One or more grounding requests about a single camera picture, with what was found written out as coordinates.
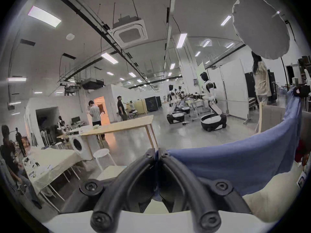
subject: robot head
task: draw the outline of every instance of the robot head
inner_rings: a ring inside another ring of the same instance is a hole
[[[202,78],[204,81],[208,81],[208,75],[207,75],[206,72],[202,72],[202,73],[200,74],[200,76],[201,76],[201,78]]]

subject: man in white shirt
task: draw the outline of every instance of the man in white shirt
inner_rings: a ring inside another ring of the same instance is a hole
[[[92,100],[89,102],[89,106],[90,106],[90,115],[92,117],[93,126],[101,125],[99,107],[97,107]],[[105,139],[105,134],[101,134],[100,136],[103,140]]]

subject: doorway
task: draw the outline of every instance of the doorway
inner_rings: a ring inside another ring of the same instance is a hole
[[[110,120],[106,109],[105,98],[103,96],[96,98],[94,99],[94,103],[96,106],[99,107],[101,125],[110,124]]]

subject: blue fabric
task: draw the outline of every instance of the blue fabric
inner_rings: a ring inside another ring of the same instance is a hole
[[[197,177],[229,180],[243,196],[264,188],[274,175],[290,171],[300,126],[300,98],[291,90],[284,121],[277,126],[241,141],[168,152]]]

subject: white stool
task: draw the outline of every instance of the white stool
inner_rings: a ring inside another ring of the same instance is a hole
[[[62,150],[64,149],[64,145],[63,145],[62,142],[57,142],[57,143],[55,144],[55,146],[56,146],[57,149],[59,149],[60,146],[61,146],[61,149],[62,149]]]
[[[100,165],[98,158],[104,157],[105,155],[109,155],[110,159],[112,160],[112,162],[113,162],[114,165],[116,166],[116,163],[115,163],[114,159],[111,157],[111,155],[110,155],[110,153],[109,153],[109,149],[100,149],[100,150],[97,150],[97,151],[93,154],[93,156],[95,157],[96,162],[97,162],[97,164],[98,164],[98,166],[99,166],[99,168],[100,168],[100,170],[101,170],[102,172],[103,172],[104,170],[103,170],[103,167]]]

